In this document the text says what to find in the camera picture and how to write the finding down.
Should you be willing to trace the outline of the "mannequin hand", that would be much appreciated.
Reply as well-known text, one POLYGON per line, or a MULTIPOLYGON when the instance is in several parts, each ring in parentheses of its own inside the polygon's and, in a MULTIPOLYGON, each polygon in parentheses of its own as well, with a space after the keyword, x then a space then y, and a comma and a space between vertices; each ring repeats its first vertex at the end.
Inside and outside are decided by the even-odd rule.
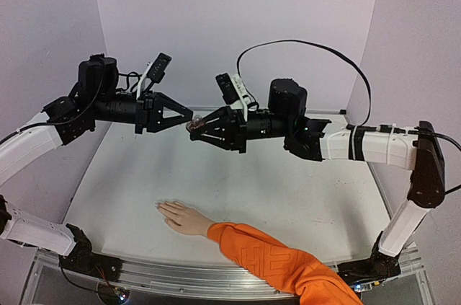
POLYGON ((174 231, 188 236, 206 237, 215 223, 199 211, 180 202, 162 201, 156 204, 164 222, 174 231))

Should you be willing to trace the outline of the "nail polish bottle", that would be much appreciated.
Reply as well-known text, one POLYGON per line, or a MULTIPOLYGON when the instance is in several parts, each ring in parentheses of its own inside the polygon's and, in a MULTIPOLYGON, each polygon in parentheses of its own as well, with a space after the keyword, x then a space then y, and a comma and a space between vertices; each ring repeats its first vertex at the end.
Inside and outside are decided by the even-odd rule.
POLYGON ((203 126, 206 126, 206 125, 207 125, 206 120, 200 115, 196 115, 186 124, 186 129, 188 132, 191 133, 192 131, 202 128, 203 126))

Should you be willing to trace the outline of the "orange sleeve forearm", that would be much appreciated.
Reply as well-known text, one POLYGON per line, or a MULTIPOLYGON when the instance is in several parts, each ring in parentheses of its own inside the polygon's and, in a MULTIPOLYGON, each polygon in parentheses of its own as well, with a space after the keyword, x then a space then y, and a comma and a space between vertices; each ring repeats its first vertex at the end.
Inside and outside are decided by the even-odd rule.
POLYGON ((207 237, 229 260, 301 304, 361 304, 355 292, 308 252, 290 248, 246 224, 217 223, 207 237))

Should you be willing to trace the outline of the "aluminium table rail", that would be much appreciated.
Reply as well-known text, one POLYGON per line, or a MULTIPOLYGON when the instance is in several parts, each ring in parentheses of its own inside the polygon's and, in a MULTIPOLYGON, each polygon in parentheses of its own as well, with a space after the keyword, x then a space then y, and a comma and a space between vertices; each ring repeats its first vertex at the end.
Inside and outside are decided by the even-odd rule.
MULTIPOLYGON (((220 108, 220 106, 189 106, 189 109, 192 110, 193 112, 212 112, 220 108)), ((312 114, 317 114, 317 115, 346 115, 347 111, 346 110, 312 110, 312 109, 306 109, 305 110, 306 115, 312 115, 312 114)))

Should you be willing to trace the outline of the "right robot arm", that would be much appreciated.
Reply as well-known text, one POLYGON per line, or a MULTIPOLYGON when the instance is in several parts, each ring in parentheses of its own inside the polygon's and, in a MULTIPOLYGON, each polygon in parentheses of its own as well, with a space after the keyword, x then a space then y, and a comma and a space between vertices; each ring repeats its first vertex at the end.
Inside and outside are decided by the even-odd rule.
POLYGON ((445 198, 444 157, 431 123, 415 128, 341 125, 305 114, 308 92, 292 79, 275 79, 267 109, 256 109, 239 75, 216 81, 224 107, 187 124, 191 140, 246 152, 250 140, 283 138, 285 151, 315 162, 350 160, 411 171, 407 197, 377 241, 381 255, 397 257, 426 214, 445 198))

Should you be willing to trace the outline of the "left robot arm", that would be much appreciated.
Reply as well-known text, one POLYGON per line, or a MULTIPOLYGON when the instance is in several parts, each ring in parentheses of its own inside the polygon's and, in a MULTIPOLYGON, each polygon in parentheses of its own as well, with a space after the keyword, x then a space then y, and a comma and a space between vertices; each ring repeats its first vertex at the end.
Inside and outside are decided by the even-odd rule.
MULTIPOLYGON (((139 135, 189 122, 193 114, 189 108, 152 90, 164 78, 170 62, 170 56, 160 53, 138 77, 135 91, 119 88, 115 58, 96 54, 81 62, 78 81, 68 95, 44 106, 26 125, 1 140, 1 183, 85 132, 94 131, 98 121, 130 124, 139 135)), ((83 274, 97 268, 97 257, 88 250, 91 243, 80 228, 54 224, 5 200, 1 201, 1 238, 68 257, 83 274)))

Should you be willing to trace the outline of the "front aluminium frame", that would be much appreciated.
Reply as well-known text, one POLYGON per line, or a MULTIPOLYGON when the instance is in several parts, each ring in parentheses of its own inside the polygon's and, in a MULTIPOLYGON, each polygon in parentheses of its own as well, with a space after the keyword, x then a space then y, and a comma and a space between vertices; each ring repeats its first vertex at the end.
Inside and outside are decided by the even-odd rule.
MULTIPOLYGON (((416 248, 400 256, 400 275, 353 286, 364 304, 434 304, 416 248)), ((62 271, 57 255, 39 251, 21 304, 298 304, 237 267, 192 267, 125 260, 116 281, 62 271)))

